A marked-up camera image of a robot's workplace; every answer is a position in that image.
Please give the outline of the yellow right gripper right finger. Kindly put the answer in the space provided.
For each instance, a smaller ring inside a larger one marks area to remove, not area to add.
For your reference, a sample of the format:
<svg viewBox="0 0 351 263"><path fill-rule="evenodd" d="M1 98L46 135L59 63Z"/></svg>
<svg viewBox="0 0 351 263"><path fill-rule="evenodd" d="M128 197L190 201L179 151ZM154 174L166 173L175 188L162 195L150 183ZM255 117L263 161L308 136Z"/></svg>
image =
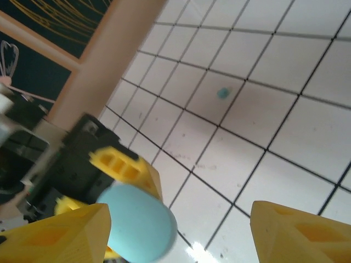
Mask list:
<svg viewBox="0 0 351 263"><path fill-rule="evenodd" d="M350 225L267 201L252 204L259 262L350 262Z"/></svg>

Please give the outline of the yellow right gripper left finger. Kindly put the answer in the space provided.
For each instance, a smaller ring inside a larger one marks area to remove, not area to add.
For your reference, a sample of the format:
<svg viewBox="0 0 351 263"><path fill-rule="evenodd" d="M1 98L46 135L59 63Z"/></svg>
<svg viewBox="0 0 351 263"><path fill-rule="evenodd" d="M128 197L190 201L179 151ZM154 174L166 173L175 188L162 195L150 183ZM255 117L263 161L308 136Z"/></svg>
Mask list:
<svg viewBox="0 0 351 263"><path fill-rule="evenodd" d="M1 262L103 262L111 230L96 203L1 233Z"/></svg>

